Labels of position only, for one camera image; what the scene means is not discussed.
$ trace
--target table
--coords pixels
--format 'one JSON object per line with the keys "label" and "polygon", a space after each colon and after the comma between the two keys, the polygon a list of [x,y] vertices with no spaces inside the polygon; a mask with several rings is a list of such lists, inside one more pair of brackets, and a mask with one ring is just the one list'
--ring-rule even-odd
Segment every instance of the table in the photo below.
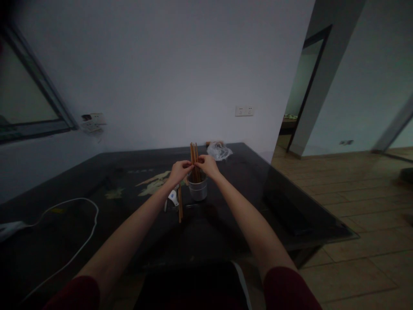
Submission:
{"label": "table", "polygon": [[[220,171],[265,217],[297,267],[326,243],[358,238],[244,143],[228,147],[234,153],[217,163]],[[199,154],[206,154],[206,147],[198,149]],[[76,275],[111,233],[149,197],[139,196],[147,184],[137,184],[170,170],[177,160],[189,158],[189,146],[102,153],[3,204],[0,223],[17,220],[34,223],[47,208],[78,197],[93,200],[100,209],[90,242],[65,270],[27,300],[31,308],[41,307]],[[120,192],[121,198],[107,199],[109,192],[114,196]],[[268,192],[281,195],[295,206],[311,224],[312,232],[291,235],[276,216],[277,206],[263,199]],[[182,268],[250,255],[231,211],[211,180],[204,201],[192,201],[186,186],[182,188],[182,196],[182,223],[178,223],[178,214],[172,208],[161,212],[127,273]],[[8,284],[3,291],[6,304],[17,304],[64,266],[90,235],[96,212],[92,204],[74,201],[57,211],[48,212],[39,225],[21,230],[0,244],[0,276]]]}

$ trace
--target chopsticks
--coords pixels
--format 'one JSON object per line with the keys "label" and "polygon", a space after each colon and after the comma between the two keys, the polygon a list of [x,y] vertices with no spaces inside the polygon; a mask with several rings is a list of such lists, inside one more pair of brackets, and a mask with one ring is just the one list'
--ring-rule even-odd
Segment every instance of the chopsticks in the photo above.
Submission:
{"label": "chopsticks", "polygon": [[[196,162],[199,162],[198,157],[198,145],[191,143],[191,163],[194,165]],[[197,166],[194,167],[192,172],[192,182],[200,183],[201,182],[201,173]]]}
{"label": "chopsticks", "polygon": [[181,185],[179,185],[179,190],[178,190],[178,201],[179,201],[179,209],[178,209],[179,223],[181,223],[182,218],[184,217],[184,213],[183,213],[183,209],[182,209],[182,191],[181,191]]}
{"label": "chopsticks", "polygon": [[[192,165],[195,165],[196,162],[199,162],[198,145],[191,143],[191,163]],[[192,170],[192,183],[200,183],[200,182],[201,182],[201,172],[199,171],[199,168],[195,166]],[[179,185],[179,189],[178,189],[178,202],[179,202],[179,208],[178,208],[179,223],[181,223],[182,218],[184,217],[183,208],[182,208],[181,185]]]}

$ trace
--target power cord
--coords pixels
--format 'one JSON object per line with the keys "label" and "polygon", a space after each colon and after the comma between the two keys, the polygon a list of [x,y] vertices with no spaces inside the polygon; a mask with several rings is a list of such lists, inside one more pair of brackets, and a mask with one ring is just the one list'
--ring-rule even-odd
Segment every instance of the power cord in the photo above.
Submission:
{"label": "power cord", "polygon": [[53,278],[55,275],[57,275],[59,272],[61,272],[64,268],[66,268],[66,267],[75,259],[75,257],[79,254],[79,252],[85,247],[85,245],[89,242],[89,240],[90,240],[91,237],[93,236],[93,234],[94,234],[94,232],[95,232],[96,225],[97,225],[97,223],[98,223],[99,208],[98,208],[98,206],[96,205],[96,203],[94,203],[92,200],[90,200],[90,199],[88,199],[88,198],[75,198],[75,199],[67,200],[67,201],[61,202],[61,203],[59,203],[59,204],[57,204],[57,205],[54,205],[53,207],[50,207],[49,209],[47,209],[46,211],[44,211],[43,214],[41,215],[40,219],[39,219],[35,224],[33,224],[33,225],[27,225],[26,227],[36,226],[38,223],[40,223],[40,221],[42,220],[43,216],[44,216],[48,211],[50,211],[50,210],[52,210],[53,208],[56,208],[56,207],[58,207],[58,206],[60,206],[60,205],[62,205],[62,204],[65,204],[65,203],[67,203],[67,202],[72,202],[72,201],[75,201],[75,200],[86,200],[86,201],[90,202],[92,205],[94,205],[95,208],[96,208],[95,225],[93,225],[92,232],[90,233],[89,238],[86,240],[85,243],[83,243],[83,245],[80,247],[80,249],[76,252],[76,254],[70,259],[70,261],[69,261],[66,265],[64,265],[62,268],[60,268],[58,271],[56,271],[54,274],[52,274],[49,278],[47,278],[46,280],[44,280],[43,282],[41,282],[38,286],[36,286],[36,287],[34,288],[34,290],[32,290],[25,298],[23,298],[23,300],[18,304],[19,306],[20,306],[22,303],[24,303],[24,302],[25,302],[35,291],[37,291],[43,284],[45,284],[47,281],[49,281],[51,278]]}

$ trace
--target hand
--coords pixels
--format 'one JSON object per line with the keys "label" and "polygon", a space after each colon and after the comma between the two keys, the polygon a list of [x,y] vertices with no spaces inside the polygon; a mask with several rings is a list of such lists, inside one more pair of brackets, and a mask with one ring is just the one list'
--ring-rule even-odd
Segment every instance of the hand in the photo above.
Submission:
{"label": "hand", "polygon": [[168,182],[177,185],[194,168],[190,161],[177,161],[173,164]]}
{"label": "hand", "polygon": [[200,155],[199,162],[195,163],[195,165],[201,168],[206,175],[214,181],[221,176],[221,172],[219,172],[219,169],[216,166],[215,159],[211,155]]}

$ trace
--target plastic bag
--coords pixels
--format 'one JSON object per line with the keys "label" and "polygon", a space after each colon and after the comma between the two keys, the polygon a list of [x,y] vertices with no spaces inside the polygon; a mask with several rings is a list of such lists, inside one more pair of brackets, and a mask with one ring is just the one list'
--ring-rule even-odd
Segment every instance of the plastic bag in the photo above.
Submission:
{"label": "plastic bag", "polygon": [[214,157],[216,161],[224,160],[232,154],[232,151],[226,146],[223,146],[221,142],[211,142],[206,152],[208,155]]}

